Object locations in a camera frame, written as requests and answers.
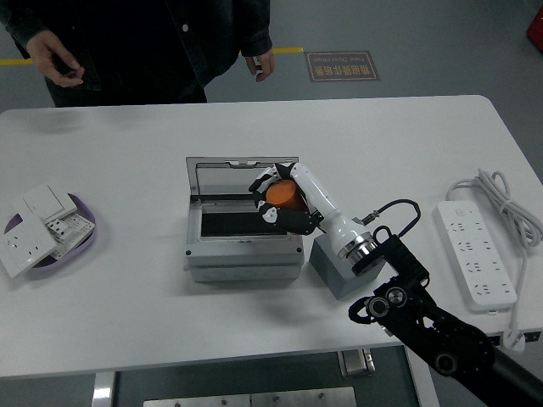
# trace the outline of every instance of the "black cable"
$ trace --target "black cable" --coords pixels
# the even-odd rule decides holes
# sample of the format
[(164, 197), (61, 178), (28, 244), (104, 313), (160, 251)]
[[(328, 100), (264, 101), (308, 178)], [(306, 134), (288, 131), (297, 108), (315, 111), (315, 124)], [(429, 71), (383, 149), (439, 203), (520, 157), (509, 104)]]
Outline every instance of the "black cable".
[[(414, 209), (415, 209), (415, 212), (417, 212), (417, 216), (415, 217), (415, 219), (413, 219), (411, 222), (409, 222), (407, 224), (407, 226), (400, 232), (398, 233), (398, 237), (402, 237), (404, 236), (407, 232), (409, 232), (415, 225), (417, 222), (420, 221), (421, 219), (421, 210), (418, 206), (418, 203), (416, 203), (415, 201), (411, 201), (410, 199), (396, 199), (395, 201), (391, 201), (389, 203), (387, 203), (386, 205), (384, 205), (381, 209), (379, 210), (375, 210), (373, 211), (371, 214), (369, 214), (368, 216), (366, 216), (362, 221), (362, 225), (366, 226), (368, 223), (374, 221), (378, 216), (380, 216), (385, 210), (387, 210), (388, 208), (390, 208), (391, 206), (394, 206), (394, 205), (397, 205), (397, 204), (410, 204)], [(378, 231), (381, 231), (383, 229), (386, 229), (388, 232), (389, 232), (389, 235), (391, 234), (390, 232), (390, 229), (388, 227), (383, 227), (383, 226), (380, 226), (378, 227), (375, 232), (373, 233), (373, 238), (377, 241), (376, 239), (376, 235), (378, 233)]]

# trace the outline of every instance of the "open lid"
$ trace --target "open lid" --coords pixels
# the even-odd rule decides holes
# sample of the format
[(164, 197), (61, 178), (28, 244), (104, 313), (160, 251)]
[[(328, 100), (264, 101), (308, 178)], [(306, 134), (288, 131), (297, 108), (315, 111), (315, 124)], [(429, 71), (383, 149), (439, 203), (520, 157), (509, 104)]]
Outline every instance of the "open lid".
[(187, 157), (191, 199), (250, 195), (249, 186), (275, 163), (297, 163), (298, 157)]

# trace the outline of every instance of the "yellow floor line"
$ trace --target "yellow floor line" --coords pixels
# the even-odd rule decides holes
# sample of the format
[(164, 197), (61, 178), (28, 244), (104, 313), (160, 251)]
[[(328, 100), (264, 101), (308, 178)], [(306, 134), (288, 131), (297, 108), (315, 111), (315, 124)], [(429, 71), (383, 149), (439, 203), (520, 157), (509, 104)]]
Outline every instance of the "yellow floor line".
[[(278, 47), (273, 48), (274, 53), (303, 53), (302, 47)], [(30, 65), (33, 64), (32, 59), (0, 59), (0, 66), (10, 65)]]
[(0, 59), (2, 65), (30, 65), (33, 64), (32, 59)]
[(283, 47), (283, 48), (273, 48), (274, 53), (303, 53), (304, 49), (302, 47)]

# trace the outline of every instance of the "purple plate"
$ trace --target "purple plate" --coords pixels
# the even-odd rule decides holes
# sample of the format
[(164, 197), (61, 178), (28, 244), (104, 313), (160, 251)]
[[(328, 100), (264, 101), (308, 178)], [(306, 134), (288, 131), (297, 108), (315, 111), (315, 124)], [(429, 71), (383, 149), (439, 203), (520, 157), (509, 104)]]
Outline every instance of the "purple plate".
[[(68, 194), (72, 201), (74, 201), (74, 204), (76, 204), (77, 210), (74, 212), (75, 214), (78, 214), (79, 216), (82, 216), (83, 218), (90, 220), (94, 224), (94, 229), (92, 229), (92, 233), (81, 243), (77, 248), (73, 249), (71, 252), (66, 254), (62, 259), (56, 260), (55, 258), (51, 256), (47, 256), (45, 259), (40, 261), (37, 265), (32, 267), (33, 270), (40, 270), (40, 271), (49, 271), (54, 270), (57, 267), (60, 267), (64, 263), (67, 263), (74, 257), (76, 257), (79, 253), (81, 253), (83, 250), (88, 248), (91, 243), (94, 241), (94, 238), (96, 237), (96, 220), (94, 219), (94, 215), (92, 212), (85, 206), (85, 204), (76, 196), (72, 195), (71, 193)], [(4, 234), (8, 231), (11, 231), (14, 227), (16, 227), (19, 223), (21, 223), (23, 220), (20, 217), (19, 214), (11, 218), (11, 220), (6, 225), (6, 229), (4, 230)]]

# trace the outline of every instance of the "wall socket panel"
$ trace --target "wall socket panel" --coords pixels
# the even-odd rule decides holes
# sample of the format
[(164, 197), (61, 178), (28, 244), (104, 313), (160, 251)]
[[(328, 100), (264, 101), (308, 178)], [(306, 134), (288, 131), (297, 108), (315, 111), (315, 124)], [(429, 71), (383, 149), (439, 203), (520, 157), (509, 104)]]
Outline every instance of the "wall socket panel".
[(477, 205), (471, 201), (440, 202), (434, 218), (468, 308), (510, 308), (517, 294)]
[(29, 270), (57, 248), (57, 243), (33, 214), (0, 237), (0, 261), (12, 277)]

